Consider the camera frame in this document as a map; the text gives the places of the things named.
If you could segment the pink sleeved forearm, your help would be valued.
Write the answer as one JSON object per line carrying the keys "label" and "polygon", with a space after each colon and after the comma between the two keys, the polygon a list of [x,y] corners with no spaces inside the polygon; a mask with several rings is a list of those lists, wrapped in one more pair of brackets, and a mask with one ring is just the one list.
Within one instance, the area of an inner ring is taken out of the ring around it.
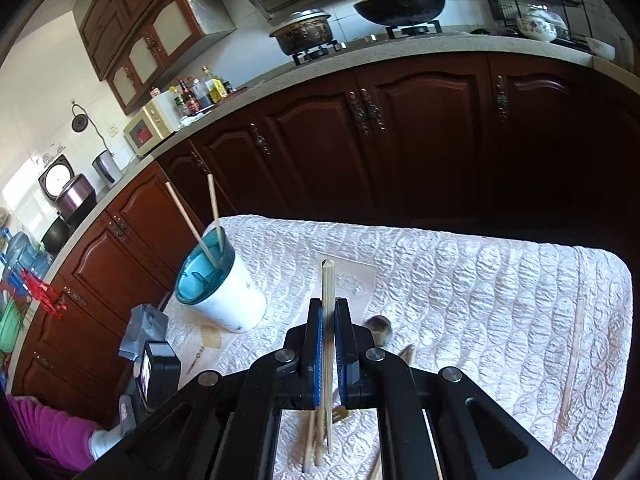
{"label": "pink sleeved forearm", "polygon": [[38,458],[73,472],[83,471],[96,461],[90,448],[91,438],[100,429],[95,422],[26,396],[7,396],[6,400],[17,427]]}

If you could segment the operator hand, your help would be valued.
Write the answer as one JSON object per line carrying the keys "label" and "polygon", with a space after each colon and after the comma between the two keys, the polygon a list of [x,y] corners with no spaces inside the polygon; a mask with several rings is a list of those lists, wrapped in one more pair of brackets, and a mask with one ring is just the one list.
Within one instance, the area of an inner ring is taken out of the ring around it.
{"label": "operator hand", "polygon": [[98,460],[130,432],[133,432],[136,427],[134,415],[129,414],[111,430],[96,430],[89,439],[89,451],[92,458]]}

